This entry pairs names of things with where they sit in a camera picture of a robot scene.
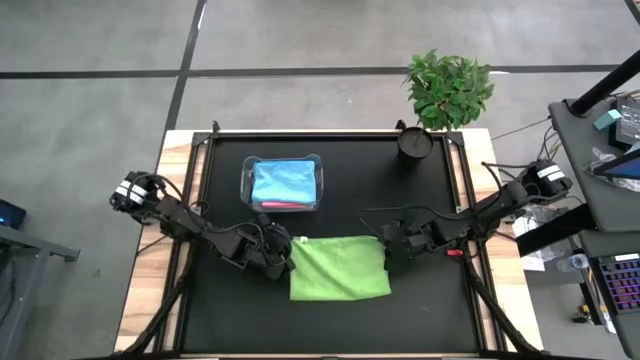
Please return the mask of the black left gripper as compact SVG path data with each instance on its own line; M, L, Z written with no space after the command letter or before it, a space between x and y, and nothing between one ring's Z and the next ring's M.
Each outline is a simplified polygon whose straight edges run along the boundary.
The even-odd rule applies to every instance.
M257 233L258 244L249 256L250 267L269 273L271 280L278 280L296 266L291 258L293 237L279 224L261 227Z

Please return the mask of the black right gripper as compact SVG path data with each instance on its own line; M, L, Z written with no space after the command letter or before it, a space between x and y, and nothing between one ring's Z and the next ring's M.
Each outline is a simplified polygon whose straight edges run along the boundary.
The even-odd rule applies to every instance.
M385 247L384 269L390 274L401 270L401 260L398 258L414 258L435 249L429 233L410 230L404 222L399 220L383 226L383 244Z

